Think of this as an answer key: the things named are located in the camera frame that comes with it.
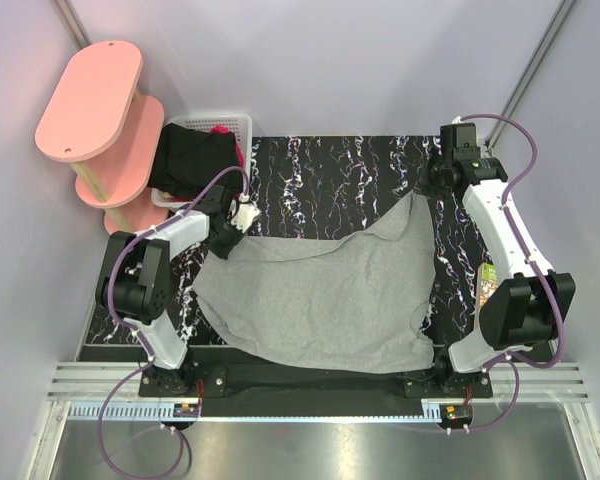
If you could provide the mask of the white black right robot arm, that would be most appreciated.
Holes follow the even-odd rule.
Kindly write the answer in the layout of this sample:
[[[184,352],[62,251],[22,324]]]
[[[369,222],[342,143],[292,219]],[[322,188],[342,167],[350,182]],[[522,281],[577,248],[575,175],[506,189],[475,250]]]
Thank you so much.
[[[536,162],[510,178],[502,162],[483,153],[478,115],[460,116],[440,128],[438,153],[416,186],[432,198],[453,197],[480,232],[498,285],[477,315],[476,327],[434,357],[437,390],[456,396],[499,362],[520,360],[548,369],[562,360],[565,320],[576,292],[569,273],[559,273],[533,241],[512,190]]]

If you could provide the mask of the grey t shirt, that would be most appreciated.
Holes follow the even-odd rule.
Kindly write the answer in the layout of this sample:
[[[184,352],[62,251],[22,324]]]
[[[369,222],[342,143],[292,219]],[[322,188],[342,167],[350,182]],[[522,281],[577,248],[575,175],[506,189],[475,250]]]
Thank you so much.
[[[385,374],[427,369],[421,332],[434,271],[427,200],[413,193],[339,240],[247,237],[208,254],[193,289],[231,347],[293,367]]]

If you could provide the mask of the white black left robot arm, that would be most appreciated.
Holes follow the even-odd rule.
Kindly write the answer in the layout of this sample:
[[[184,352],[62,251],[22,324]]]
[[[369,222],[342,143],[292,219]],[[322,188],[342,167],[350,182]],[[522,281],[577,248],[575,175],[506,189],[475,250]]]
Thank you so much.
[[[192,355],[167,312],[171,261],[200,246],[226,259],[259,215],[248,194],[213,186],[193,207],[184,205],[162,224],[110,235],[95,299],[145,349],[145,381],[176,396],[188,394],[196,382]]]

